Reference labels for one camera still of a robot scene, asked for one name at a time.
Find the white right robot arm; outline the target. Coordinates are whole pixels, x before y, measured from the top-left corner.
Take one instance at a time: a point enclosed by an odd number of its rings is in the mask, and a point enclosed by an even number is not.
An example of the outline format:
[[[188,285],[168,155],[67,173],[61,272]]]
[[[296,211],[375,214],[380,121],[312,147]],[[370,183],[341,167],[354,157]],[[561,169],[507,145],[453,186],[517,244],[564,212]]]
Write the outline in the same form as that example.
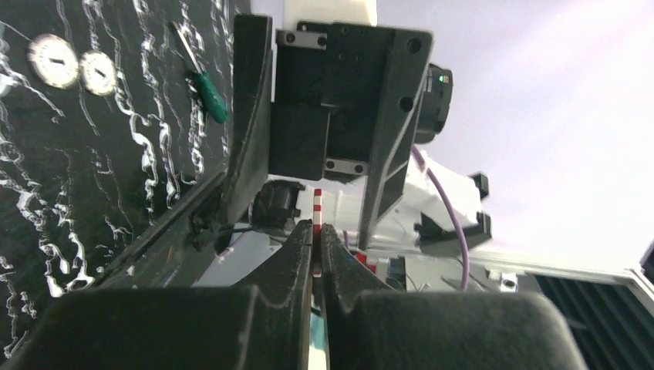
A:
[[[234,20],[234,145],[212,226],[285,239],[329,224],[360,250],[463,256],[491,238],[487,177],[417,146],[441,132],[452,73],[433,34],[375,25],[375,2],[288,1]]]

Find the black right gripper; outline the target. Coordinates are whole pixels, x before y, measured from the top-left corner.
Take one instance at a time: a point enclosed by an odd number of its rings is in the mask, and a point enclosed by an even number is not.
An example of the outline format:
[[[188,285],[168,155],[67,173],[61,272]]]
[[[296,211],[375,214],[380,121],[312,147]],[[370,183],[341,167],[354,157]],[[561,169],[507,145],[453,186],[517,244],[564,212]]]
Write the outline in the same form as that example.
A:
[[[445,127],[453,74],[430,62],[426,30],[300,21],[278,30],[276,43],[271,107],[272,18],[235,17],[234,142],[218,222],[238,222],[268,170],[348,183],[369,168],[358,235],[364,251],[402,197],[412,142],[429,143]]]

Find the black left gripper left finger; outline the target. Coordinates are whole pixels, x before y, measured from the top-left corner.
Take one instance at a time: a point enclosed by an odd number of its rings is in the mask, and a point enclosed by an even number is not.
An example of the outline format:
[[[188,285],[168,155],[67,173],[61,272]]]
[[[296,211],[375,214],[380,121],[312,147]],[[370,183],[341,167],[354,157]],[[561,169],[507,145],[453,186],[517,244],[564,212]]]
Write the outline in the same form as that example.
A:
[[[305,369],[313,226],[230,287],[76,291],[7,369]]]

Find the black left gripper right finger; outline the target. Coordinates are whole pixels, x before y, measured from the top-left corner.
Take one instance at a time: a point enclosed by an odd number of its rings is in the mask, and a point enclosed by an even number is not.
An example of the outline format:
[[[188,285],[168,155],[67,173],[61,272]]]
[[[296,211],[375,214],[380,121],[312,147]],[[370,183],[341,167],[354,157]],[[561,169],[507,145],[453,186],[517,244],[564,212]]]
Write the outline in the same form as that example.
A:
[[[564,317],[535,293],[408,293],[322,227],[330,369],[583,369]]]

